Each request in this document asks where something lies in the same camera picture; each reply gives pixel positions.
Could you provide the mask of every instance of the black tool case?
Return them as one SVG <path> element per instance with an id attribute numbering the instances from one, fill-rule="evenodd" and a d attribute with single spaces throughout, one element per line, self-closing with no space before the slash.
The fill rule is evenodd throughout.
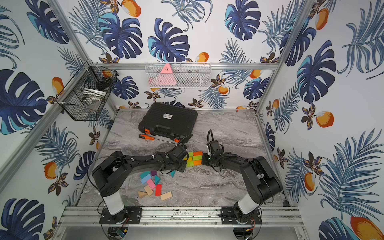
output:
<path id="1" fill-rule="evenodd" d="M 139 130 L 150 135 L 169 137 L 178 142 L 192 133 L 197 111 L 164 103 L 154 103 L 139 123 Z"/>

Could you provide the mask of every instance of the white wire basket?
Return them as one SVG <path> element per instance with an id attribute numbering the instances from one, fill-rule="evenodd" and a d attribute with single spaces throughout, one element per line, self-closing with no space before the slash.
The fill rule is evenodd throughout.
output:
<path id="1" fill-rule="evenodd" d="M 211 63 L 170 63 L 173 73 L 160 73 L 166 63 L 146 63 L 151 88 L 207 88 L 212 83 Z"/>

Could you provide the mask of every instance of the orange screwdriver handle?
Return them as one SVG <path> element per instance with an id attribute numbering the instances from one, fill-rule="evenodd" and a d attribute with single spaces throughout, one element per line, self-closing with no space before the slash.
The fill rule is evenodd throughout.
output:
<path id="1" fill-rule="evenodd" d="M 146 140 L 151 140 L 151 141 L 155 140 L 154 137 L 150 137 L 150 136 L 145 135 L 145 134 L 139 134 L 139 138 L 146 139 Z"/>

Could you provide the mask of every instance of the label on tool case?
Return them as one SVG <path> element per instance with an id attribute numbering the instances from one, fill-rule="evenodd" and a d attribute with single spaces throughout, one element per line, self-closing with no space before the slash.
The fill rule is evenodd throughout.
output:
<path id="1" fill-rule="evenodd" d="M 173 115 L 164 113 L 163 118 L 171 119 Z"/>

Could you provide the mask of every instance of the pink triangular object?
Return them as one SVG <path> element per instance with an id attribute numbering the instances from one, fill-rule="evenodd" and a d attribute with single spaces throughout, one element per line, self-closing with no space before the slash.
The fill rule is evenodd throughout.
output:
<path id="1" fill-rule="evenodd" d="M 150 79 L 149 84 L 152 86 L 159 85 L 176 85 L 176 79 L 173 75 L 172 67 L 169 63 L 166 63 L 157 79 Z"/>

